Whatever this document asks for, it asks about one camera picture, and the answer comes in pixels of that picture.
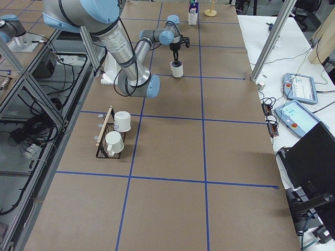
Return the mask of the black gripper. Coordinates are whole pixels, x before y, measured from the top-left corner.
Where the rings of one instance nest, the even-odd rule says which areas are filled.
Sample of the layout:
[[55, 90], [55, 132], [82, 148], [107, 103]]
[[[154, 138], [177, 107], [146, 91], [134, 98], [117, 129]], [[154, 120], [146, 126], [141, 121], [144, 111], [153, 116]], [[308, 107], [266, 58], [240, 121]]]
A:
[[179, 64], [179, 54], [178, 51], [181, 49], [181, 45], [185, 45], [187, 48], [190, 47], [189, 37], [180, 36], [176, 43], [170, 44], [170, 50], [173, 51], [174, 62]]

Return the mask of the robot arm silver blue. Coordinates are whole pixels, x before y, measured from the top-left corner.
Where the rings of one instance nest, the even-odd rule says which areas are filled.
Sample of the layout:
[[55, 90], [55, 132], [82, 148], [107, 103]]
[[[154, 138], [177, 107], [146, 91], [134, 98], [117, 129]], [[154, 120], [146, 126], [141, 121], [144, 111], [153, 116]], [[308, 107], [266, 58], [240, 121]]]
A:
[[154, 98], [160, 90], [160, 79], [142, 65], [154, 43], [168, 45], [173, 63], [181, 66], [178, 51], [189, 46], [189, 38], [180, 33], [180, 20], [170, 15], [162, 29], [140, 32], [139, 42], [132, 46], [120, 15], [117, 1], [43, 1], [44, 22], [62, 31], [79, 33], [82, 27], [97, 37], [121, 70], [116, 92], [124, 97]]
[[1, 16], [1, 39], [4, 43], [9, 43], [14, 37], [25, 35], [26, 29], [14, 14]]

